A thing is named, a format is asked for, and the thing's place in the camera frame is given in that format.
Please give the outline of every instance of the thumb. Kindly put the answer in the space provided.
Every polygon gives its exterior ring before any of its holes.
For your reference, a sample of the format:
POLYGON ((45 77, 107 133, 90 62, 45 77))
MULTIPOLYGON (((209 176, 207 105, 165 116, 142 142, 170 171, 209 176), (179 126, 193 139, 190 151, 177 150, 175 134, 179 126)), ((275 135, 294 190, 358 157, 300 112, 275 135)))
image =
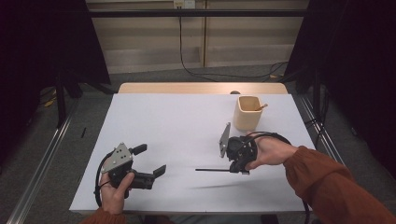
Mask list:
POLYGON ((127 190, 129 186, 131 186, 133 180, 134 180, 134 173, 131 172, 122 179, 117 190, 122 192, 123 194, 125 190, 127 190))
POLYGON ((254 169, 256 169, 257 167, 259 167, 260 165, 262 165, 259 161, 251 161, 251 162, 249 162, 246 166, 245 166, 245 169, 247 170, 247 171, 249 171, 249 170, 254 170, 254 169))

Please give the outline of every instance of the pen holder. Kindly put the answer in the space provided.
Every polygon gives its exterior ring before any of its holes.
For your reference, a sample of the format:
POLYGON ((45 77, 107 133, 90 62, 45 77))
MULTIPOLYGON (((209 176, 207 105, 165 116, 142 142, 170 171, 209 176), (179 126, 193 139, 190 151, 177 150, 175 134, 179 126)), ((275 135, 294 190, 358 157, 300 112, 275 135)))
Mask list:
POLYGON ((240 131, 254 131, 262 116, 261 106, 257 96, 239 96, 233 113, 233 126, 240 131))

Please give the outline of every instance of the white tabletop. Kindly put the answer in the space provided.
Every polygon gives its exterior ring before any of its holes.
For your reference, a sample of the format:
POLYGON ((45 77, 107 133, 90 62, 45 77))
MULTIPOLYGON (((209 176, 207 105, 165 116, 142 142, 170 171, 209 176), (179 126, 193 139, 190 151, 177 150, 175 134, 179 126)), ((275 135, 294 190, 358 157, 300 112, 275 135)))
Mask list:
MULTIPOLYGON (((295 146, 313 148, 297 107, 288 94, 264 94, 268 104, 257 131, 283 135, 295 146)), ((115 94, 71 211, 97 209, 93 197, 96 170, 119 143, 148 144, 134 157, 134 169, 151 173, 166 164, 166 173, 153 189, 133 189, 126 212, 151 214, 251 214, 304 211, 301 199, 285 177, 283 165, 263 166, 250 175, 197 172, 195 168, 227 169, 219 156, 219 139, 233 123, 238 95, 230 94, 115 94)), ((230 136, 244 134, 231 126, 230 136)))

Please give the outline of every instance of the metal rail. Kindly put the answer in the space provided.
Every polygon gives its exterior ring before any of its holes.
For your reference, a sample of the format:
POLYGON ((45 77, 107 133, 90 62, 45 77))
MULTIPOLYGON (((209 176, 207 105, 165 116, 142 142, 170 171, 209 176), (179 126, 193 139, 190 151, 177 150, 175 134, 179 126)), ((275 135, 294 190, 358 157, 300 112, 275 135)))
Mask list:
POLYGON ((127 17, 305 17, 305 9, 90 9, 92 18, 127 17))
POLYGON ((50 141, 49 146, 44 153, 43 159, 41 159, 41 162, 38 164, 33 177, 30 179, 27 188, 25 189, 24 193, 20 197, 20 200, 12 211, 12 214, 9 217, 7 224, 22 224, 23 221, 26 219, 29 209, 32 206, 33 201, 35 200, 35 196, 40 190, 44 177, 46 176, 46 173, 50 168, 53 157, 64 138, 64 134, 66 133, 67 128, 70 124, 71 117, 75 113, 77 107, 78 101, 75 101, 71 105, 70 113, 64 121, 64 124, 55 131, 55 134, 53 135, 52 140, 50 141))
MULTIPOLYGON (((308 117, 312 120, 315 119, 315 114, 313 112, 313 106, 311 102, 308 100, 307 96, 301 97, 301 101, 303 103, 304 109, 308 115, 308 117)), ((345 165, 343 159, 341 158, 340 154, 338 153, 337 148, 335 147, 335 144, 332 142, 332 139, 330 138, 329 134, 326 131, 326 128, 322 126, 322 124, 318 121, 314 121, 313 124, 316 132, 319 134, 319 138, 323 146, 325 147, 327 154, 332 157, 335 161, 338 161, 342 164, 345 165)))

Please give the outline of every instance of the sweater sleeve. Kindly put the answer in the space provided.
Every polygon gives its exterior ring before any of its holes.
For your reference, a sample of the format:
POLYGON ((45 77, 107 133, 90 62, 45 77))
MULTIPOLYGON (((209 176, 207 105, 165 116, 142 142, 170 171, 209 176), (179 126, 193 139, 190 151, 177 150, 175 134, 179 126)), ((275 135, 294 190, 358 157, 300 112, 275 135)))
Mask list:
POLYGON ((299 147, 284 166, 296 195, 323 223, 396 223, 396 217, 330 157, 299 147))
POLYGON ((105 212, 102 207, 98 208, 95 213, 85 218, 80 224, 125 224, 125 215, 111 215, 105 212))

